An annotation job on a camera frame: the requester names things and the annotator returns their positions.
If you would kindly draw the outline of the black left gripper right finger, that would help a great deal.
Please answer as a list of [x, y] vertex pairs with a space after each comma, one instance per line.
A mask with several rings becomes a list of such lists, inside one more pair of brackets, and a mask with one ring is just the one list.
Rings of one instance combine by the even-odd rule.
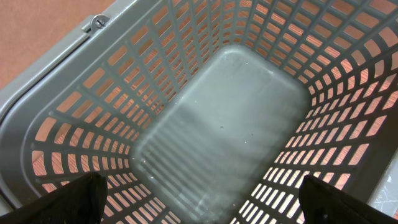
[[336, 187], [306, 175], [298, 199], [306, 224], [397, 224], [397, 220]]

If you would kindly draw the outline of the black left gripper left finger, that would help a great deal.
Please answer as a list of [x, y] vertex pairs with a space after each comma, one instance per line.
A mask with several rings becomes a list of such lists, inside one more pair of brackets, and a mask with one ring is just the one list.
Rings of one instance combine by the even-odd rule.
[[108, 196], [105, 177], [89, 172], [67, 185], [1, 216], [1, 223], [17, 224], [97, 224]]

